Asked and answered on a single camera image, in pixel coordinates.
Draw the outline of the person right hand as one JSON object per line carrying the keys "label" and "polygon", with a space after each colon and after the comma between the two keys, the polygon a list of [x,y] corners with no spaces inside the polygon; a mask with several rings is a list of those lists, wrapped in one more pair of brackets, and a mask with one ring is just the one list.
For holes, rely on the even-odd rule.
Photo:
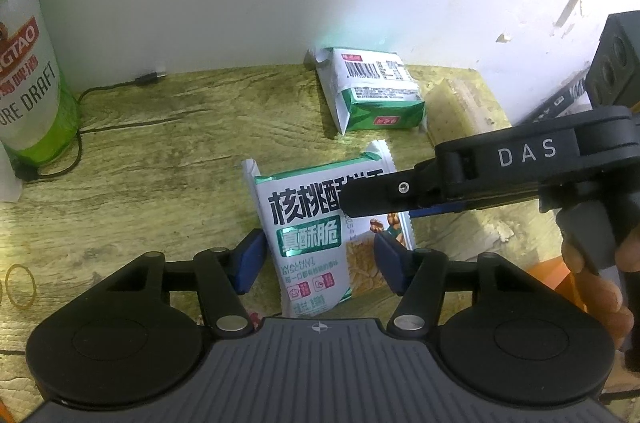
{"label": "person right hand", "polygon": [[[614,282],[590,273],[585,259],[567,237],[563,237],[561,252],[588,313],[608,330],[615,347],[622,347],[634,327],[634,315],[625,305],[622,291]],[[635,227],[616,251],[618,269],[623,273],[638,273],[639,252],[639,228]]]}

